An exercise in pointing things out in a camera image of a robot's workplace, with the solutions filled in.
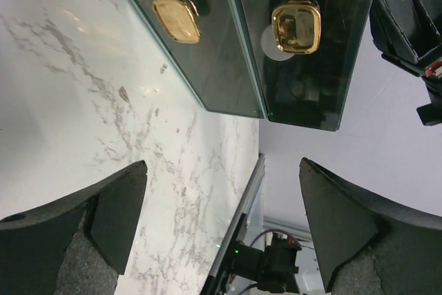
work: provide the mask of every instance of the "gold cabinet handle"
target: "gold cabinet handle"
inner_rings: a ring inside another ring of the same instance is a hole
[[[312,0],[288,0],[271,15],[276,45],[281,51],[307,55],[318,50],[320,10]]]
[[[208,0],[154,0],[153,12],[163,29],[179,43],[194,44],[201,38],[200,16],[209,13]]]

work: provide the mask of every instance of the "purple cable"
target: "purple cable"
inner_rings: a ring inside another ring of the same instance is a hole
[[[279,234],[287,235],[287,237],[289,239],[291,239],[292,241],[294,241],[300,245],[298,239],[295,238],[293,235],[291,235],[288,231],[285,231],[283,229],[272,228],[272,229],[267,229],[267,230],[263,231],[261,234],[259,234],[258,236],[256,236],[255,239],[253,241],[251,241],[250,247],[252,247],[261,236],[268,234],[268,233],[279,233]]]

